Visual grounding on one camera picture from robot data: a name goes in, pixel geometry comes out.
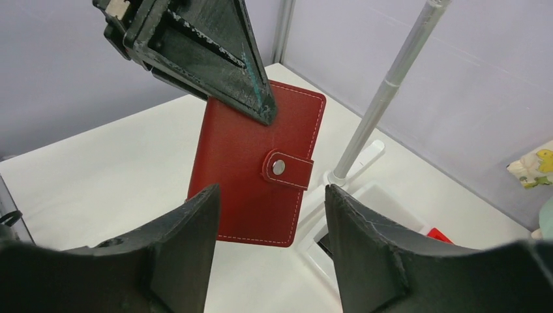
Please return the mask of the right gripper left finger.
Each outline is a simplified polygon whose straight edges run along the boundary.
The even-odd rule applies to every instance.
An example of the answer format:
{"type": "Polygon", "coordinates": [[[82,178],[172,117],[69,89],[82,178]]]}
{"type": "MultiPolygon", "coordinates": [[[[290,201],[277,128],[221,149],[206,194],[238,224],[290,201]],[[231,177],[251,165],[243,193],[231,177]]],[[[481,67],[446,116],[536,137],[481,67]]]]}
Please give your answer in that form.
{"type": "Polygon", "coordinates": [[[220,220],[209,185],[174,210],[101,244],[51,250],[1,218],[2,312],[203,312],[220,220]]]}

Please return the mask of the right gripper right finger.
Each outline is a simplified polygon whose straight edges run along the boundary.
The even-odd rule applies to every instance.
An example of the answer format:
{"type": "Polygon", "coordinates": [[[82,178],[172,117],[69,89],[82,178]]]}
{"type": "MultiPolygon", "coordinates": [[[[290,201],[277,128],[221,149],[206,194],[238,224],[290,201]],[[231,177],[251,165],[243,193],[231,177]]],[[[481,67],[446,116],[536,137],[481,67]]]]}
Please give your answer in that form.
{"type": "Polygon", "coordinates": [[[551,312],[552,242],[476,250],[412,231],[336,185],[325,217],[345,312],[551,312]]]}

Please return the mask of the red leather card holder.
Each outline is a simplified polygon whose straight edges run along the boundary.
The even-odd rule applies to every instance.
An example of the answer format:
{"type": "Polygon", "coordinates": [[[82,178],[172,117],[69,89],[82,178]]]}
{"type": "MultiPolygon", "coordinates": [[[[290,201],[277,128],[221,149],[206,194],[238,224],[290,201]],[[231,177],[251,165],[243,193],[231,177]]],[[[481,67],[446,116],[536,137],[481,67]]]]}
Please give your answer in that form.
{"type": "Polygon", "coordinates": [[[219,186],[220,241],[278,247],[294,241],[327,100],[275,81],[271,89],[278,114],[269,126],[207,101],[188,196],[219,186]]]}

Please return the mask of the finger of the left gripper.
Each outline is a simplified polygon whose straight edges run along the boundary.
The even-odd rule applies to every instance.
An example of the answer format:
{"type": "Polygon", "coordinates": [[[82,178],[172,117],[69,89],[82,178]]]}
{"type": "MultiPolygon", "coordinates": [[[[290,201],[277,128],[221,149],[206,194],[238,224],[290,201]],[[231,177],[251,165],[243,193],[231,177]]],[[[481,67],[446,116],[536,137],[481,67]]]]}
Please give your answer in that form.
{"type": "Polygon", "coordinates": [[[278,108],[244,1],[94,0],[104,37],[129,61],[262,125],[278,108]]]}

